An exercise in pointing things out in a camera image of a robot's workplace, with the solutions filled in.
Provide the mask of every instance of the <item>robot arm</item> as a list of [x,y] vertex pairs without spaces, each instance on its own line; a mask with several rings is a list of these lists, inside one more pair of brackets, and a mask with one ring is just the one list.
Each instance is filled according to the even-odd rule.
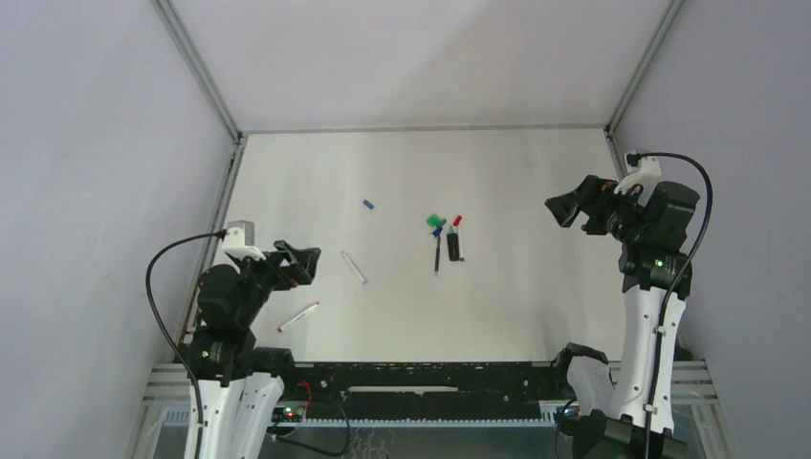
[[[576,422],[561,421],[568,424],[561,424],[561,431],[574,436],[575,457],[644,457],[646,435],[649,457],[687,455],[686,445],[672,438],[670,381],[676,331],[690,294],[689,264],[676,278],[688,262],[680,249],[699,196],[673,182],[656,184],[660,174],[655,158],[643,158],[639,170],[619,184],[587,176],[574,191],[546,201],[562,227],[570,227],[583,212],[589,216],[581,227],[586,233],[611,234],[623,244],[619,268],[625,275],[625,346],[616,389],[603,353],[570,344],[553,362],[574,389],[583,414]],[[654,184],[647,204],[639,204],[642,189]],[[663,310],[674,280],[676,295]],[[654,376],[656,361],[660,370]]]
[[[239,272],[217,265],[200,276],[197,304],[205,324],[183,354],[199,382],[203,413],[192,406],[186,459],[258,457],[285,385],[296,385],[290,350],[255,348],[251,324],[271,292],[313,282],[321,250],[297,250],[285,241],[274,247],[253,245],[253,223],[229,223],[222,249]],[[194,387],[189,390],[194,400]]]

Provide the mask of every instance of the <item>red marker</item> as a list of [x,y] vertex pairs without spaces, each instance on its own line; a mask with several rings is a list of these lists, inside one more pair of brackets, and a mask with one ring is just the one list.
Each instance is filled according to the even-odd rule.
[[453,227],[456,228],[456,237],[459,238],[459,261],[465,261],[465,249],[462,247],[462,227],[459,224],[462,223],[462,215],[456,217],[456,220],[453,220]]

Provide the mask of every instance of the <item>black cable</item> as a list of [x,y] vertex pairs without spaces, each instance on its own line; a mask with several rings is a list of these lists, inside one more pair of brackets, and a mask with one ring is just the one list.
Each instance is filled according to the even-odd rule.
[[[340,414],[343,415],[343,419],[346,421],[346,442],[343,444],[343,448],[340,451],[338,451],[338,452],[327,451],[326,449],[321,449],[321,448],[313,447],[313,446],[310,446],[310,445],[306,445],[304,443],[297,442],[296,440],[290,440],[286,436],[280,437],[280,436],[278,436],[276,434],[271,435],[270,433],[267,433],[267,432],[266,432],[266,434],[271,435],[276,441],[279,441],[281,443],[286,443],[286,444],[292,445],[294,447],[300,447],[300,448],[304,448],[304,449],[309,449],[312,452],[317,452],[318,454],[321,454],[321,455],[324,455],[324,456],[341,457],[342,455],[346,454],[346,452],[349,450],[349,443],[352,440],[352,427],[349,425],[349,416],[346,415],[346,411],[343,410],[343,406],[341,406],[338,402],[336,402],[336,401],[334,401],[334,400],[330,399],[329,397],[327,397],[325,395],[322,395],[322,394],[313,394],[313,396],[316,397],[316,398],[326,400],[327,402],[329,402],[333,406],[336,406],[338,408],[338,410],[340,410]],[[276,428],[276,426],[278,426],[278,424],[279,424],[279,421],[276,421],[274,423],[273,427],[271,428],[271,431],[275,430],[275,428]]]
[[558,419],[558,425],[555,426],[555,454],[557,455],[558,459],[560,459],[560,422],[563,421],[563,418],[566,417],[566,410],[569,409],[577,399],[572,399],[563,406],[563,409],[560,410],[560,419]]
[[218,232],[210,232],[206,234],[198,234],[196,236],[187,237],[186,239],[181,239],[180,241],[173,242],[168,246],[164,247],[161,251],[158,252],[153,258],[152,261],[149,262],[149,266],[146,268],[146,299],[149,300],[149,307],[152,308],[152,314],[155,315],[155,320],[158,322],[158,326],[161,328],[161,333],[164,335],[166,342],[169,343],[169,346],[172,348],[172,351],[175,353],[175,357],[178,361],[183,365],[188,372],[188,378],[191,380],[191,386],[194,387],[194,398],[195,402],[197,403],[197,419],[199,421],[199,425],[197,427],[197,446],[194,450],[194,459],[200,458],[200,446],[203,443],[203,400],[200,397],[200,383],[197,382],[197,378],[191,372],[191,368],[188,366],[188,363],[183,359],[183,356],[180,355],[180,349],[178,349],[177,344],[175,344],[174,339],[166,330],[166,326],[164,325],[164,321],[161,319],[161,313],[158,312],[158,307],[155,305],[155,297],[152,295],[152,268],[155,267],[155,263],[158,261],[158,258],[161,257],[164,253],[170,251],[171,249],[180,246],[181,244],[185,244],[186,242],[194,241],[197,239],[207,239],[210,237],[217,237],[222,239],[225,237],[226,233],[224,231]]
[[[690,158],[688,156],[679,155],[677,153],[664,153],[664,152],[656,152],[656,153],[640,153],[640,154],[632,154],[628,155],[628,161],[639,161],[642,158],[646,157],[661,157],[661,158],[674,158],[676,160],[681,160],[687,163],[690,163],[693,167],[698,170],[698,173],[701,174],[701,178],[704,179],[704,186],[707,189],[707,204],[704,207],[704,220],[701,222],[701,229],[698,231],[698,235],[695,237],[695,242],[692,244],[692,248],[690,252],[688,252],[687,259],[685,260],[684,265],[681,267],[676,276],[673,278],[673,281],[670,282],[670,286],[668,290],[665,292],[665,296],[662,298],[662,306],[659,308],[659,327],[665,325],[665,311],[668,308],[668,301],[670,300],[670,295],[672,295],[673,291],[676,289],[676,285],[678,285],[679,281],[681,280],[682,276],[685,273],[685,270],[690,265],[692,258],[695,256],[695,253],[698,251],[698,246],[701,245],[701,241],[704,240],[704,234],[707,232],[707,227],[710,225],[710,214],[712,213],[712,181],[710,180],[710,176],[707,174],[707,170],[704,169],[698,161]],[[653,373],[652,379],[650,380],[650,390],[647,393],[647,404],[653,405],[656,401],[656,385],[657,380],[659,379],[659,366],[661,365],[661,354],[662,354],[662,334],[656,334],[656,350],[653,355]],[[648,458],[650,454],[650,428],[653,423],[653,414],[648,411],[645,419],[645,458]]]

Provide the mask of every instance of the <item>red wire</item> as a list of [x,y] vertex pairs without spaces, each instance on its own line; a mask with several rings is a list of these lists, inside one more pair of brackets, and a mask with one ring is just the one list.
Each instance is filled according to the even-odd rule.
[[307,397],[307,404],[304,406],[304,409],[307,409],[307,408],[310,407],[310,404],[313,402],[313,389],[310,388],[310,383],[306,382],[304,380],[301,380],[298,383],[298,386],[306,388],[307,389],[307,394],[309,394],[308,397]]

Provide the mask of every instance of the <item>white table surface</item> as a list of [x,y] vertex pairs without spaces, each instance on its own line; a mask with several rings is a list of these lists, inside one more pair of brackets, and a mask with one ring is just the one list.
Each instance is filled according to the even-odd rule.
[[[586,174],[616,178],[598,129],[251,135],[227,220],[254,221],[265,251],[322,250],[312,286],[271,295],[257,345],[297,361],[549,361],[571,340],[618,360],[620,243],[586,236],[584,216],[559,228],[543,204]],[[466,261],[443,235],[438,277],[432,212],[463,216]]]

